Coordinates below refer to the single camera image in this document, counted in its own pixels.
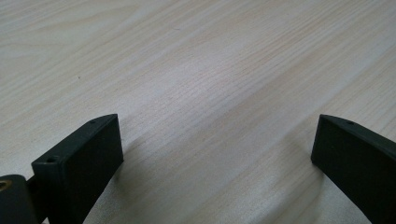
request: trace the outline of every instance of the wood grain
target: wood grain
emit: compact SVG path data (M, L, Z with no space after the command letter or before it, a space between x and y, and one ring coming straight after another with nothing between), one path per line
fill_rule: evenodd
M318 115L395 141L396 2L2 1L0 175L118 113L85 223L369 223L309 159Z

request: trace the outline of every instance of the screw hole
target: screw hole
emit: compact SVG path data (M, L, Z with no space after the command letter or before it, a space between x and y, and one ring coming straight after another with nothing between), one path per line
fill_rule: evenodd
M53 156L53 157L49 157L48 159L47 159L47 162L48 163L54 163L54 162L56 162L58 160L58 157L57 156Z
M12 181L10 180L0 180L0 191L8 189L11 186Z

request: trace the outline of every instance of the black plastic piece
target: black plastic piece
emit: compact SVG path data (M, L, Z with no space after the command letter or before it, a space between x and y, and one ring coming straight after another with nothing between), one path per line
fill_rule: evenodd
M0 223L81 224L122 162L117 115L93 119L35 160L27 182L0 177Z
M0 223L38 223L26 179L21 175L0 177Z
M371 222L396 223L396 143L320 115L311 160Z

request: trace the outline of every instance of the light wood grain surface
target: light wood grain surface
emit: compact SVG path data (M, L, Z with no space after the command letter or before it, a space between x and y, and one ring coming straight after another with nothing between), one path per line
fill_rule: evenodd
M396 2L2 1L0 175L118 113L85 223L369 223L309 159L318 115L395 141Z

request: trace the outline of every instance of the table surface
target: table surface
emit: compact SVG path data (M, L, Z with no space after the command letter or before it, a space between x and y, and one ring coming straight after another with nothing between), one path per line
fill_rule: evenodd
M118 113L85 223L369 223L312 165L319 114L396 140L396 2L2 1L0 175Z

